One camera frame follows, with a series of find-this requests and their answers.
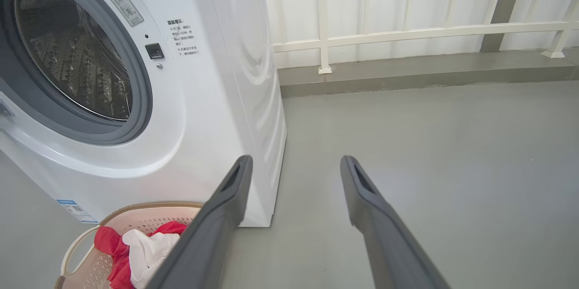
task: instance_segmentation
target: gray vertical pillar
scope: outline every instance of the gray vertical pillar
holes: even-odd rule
[[[517,0],[498,0],[490,23],[508,23],[511,19],[511,13],[513,13],[513,7],[516,1]],[[501,48],[504,35],[504,33],[484,35],[480,52],[498,52],[499,48]]]

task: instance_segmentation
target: pink laundry basket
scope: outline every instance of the pink laundry basket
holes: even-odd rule
[[[203,205],[197,202],[155,202],[135,204],[118,209],[106,217],[99,225],[85,231],[71,244],[62,260],[60,276],[54,288],[110,288],[107,277],[112,268],[112,258],[97,250],[94,245],[91,246],[89,252],[72,272],[67,271],[74,250],[85,238],[97,231],[99,227],[111,227],[121,235],[131,229],[151,233],[164,223],[173,220],[189,225],[201,210],[201,206]]]

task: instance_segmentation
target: blue and white label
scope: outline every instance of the blue and white label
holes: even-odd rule
[[[79,205],[76,204],[76,202],[74,201],[56,200],[56,202],[59,202],[60,205],[62,205],[65,209],[67,209],[68,212],[74,215],[74,217],[78,219],[78,221],[80,221],[81,223],[99,223],[99,221],[96,221],[87,212],[85,212],[84,209],[79,207]]]

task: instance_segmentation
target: black square door lock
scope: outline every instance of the black square door lock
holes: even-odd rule
[[[149,57],[151,60],[156,60],[157,58],[164,58],[163,51],[161,50],[161,46],[159,44],[148,44],[145,45],[147,52],[149,53]]]

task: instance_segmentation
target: basket handle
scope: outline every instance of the basket handle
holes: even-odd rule
[[[79,246],[79,244],[85,239],[87,238],[90,234],[92,234],[93,232],[97,231],[101,226],[100,225],[96,225],[95,227],[90,228],[89,230],[83,232],[80,236],[78,236],[77,239],[75,239],[74,242],[72,242],[71,246],[68,248],[68,250],[66,251],[66,254],[64,254],[64,258],[62,259],[62,265],[60,266],[60,275],[64,276],[64,277],[70,277],[73,274],[76,273],[76,270],[78,270],[79,266],[82,265],[82,262],[85,261],[86,257],[88,256],[88,254],[90,253],[91,249],[87,252],[87,254],[85,255],[85,257],[82,258],[82,261],[76,266],[76,268],[74,268],[74,271],[72,271],[71,273],[68,273],[67,269],[68,269],[68,263],[71,260],[71,256],[74,253],[74,251],[76,250],[76,248]]]

